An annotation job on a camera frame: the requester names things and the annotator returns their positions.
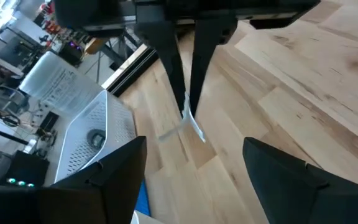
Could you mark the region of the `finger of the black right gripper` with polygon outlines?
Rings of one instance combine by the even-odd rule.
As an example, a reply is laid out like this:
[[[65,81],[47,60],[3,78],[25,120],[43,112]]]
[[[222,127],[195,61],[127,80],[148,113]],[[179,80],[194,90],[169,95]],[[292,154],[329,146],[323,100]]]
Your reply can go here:
[[[184,109],[185,81],[175,26],[170,21],[138,23],[135,34],[158,54],[167,73],[178,110]]]
[[[196,21],[190,78],[190,108],[196,116],[209,63],[218,45],[228,43],[237,29],[235,17],[220,17]]]

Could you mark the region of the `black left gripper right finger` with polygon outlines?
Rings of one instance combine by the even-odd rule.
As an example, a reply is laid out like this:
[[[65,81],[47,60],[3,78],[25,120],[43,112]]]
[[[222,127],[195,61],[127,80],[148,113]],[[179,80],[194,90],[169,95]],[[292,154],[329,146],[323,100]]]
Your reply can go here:
[[[242,154],[269,223],[358,223],[358,184],[256,138]]]

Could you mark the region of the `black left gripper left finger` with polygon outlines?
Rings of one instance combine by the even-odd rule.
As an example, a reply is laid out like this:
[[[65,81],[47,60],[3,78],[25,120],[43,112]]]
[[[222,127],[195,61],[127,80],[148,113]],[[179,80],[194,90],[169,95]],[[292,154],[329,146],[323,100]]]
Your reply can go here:
[[[138,136],[52,185],[51,223],[130,223],[144,179],[147,138]]]

